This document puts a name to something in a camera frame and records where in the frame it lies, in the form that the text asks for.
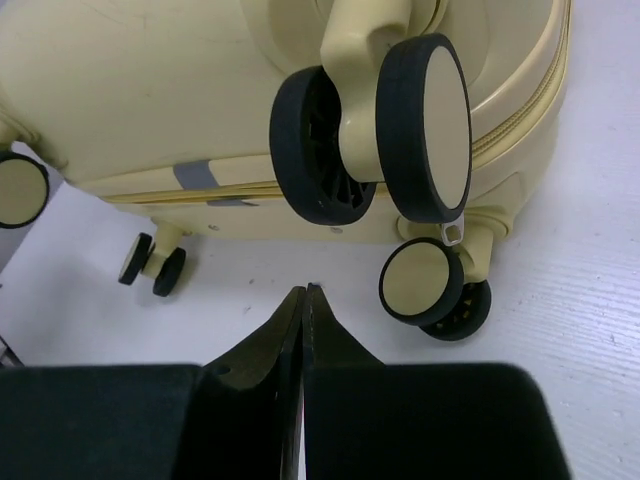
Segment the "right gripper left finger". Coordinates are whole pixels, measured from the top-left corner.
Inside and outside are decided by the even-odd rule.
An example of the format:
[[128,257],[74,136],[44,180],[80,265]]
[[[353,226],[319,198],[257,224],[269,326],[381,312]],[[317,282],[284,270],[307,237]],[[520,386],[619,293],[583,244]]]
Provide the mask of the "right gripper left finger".
[[294,479],[305,291],[203,365],[1,374],[5,479]]

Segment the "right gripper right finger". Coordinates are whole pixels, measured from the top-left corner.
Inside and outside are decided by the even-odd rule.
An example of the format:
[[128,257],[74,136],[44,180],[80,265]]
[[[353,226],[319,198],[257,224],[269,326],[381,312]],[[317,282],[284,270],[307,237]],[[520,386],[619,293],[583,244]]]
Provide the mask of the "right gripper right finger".
[[567,479],[542,392],[504,363],[386,364],[310,285],[302,314],[310,479]]

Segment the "yellow hard-shell suitcase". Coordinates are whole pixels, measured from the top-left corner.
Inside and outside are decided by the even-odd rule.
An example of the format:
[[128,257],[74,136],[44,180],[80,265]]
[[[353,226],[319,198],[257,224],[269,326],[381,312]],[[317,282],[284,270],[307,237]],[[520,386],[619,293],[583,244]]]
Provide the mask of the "yellow hard-shell suitcase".
[[544,175],[568,1],[5,1],[1,225],[49,171],[149,218],[119,282],[170,295],[198,233],[392,243],[383,309],[475,334]]

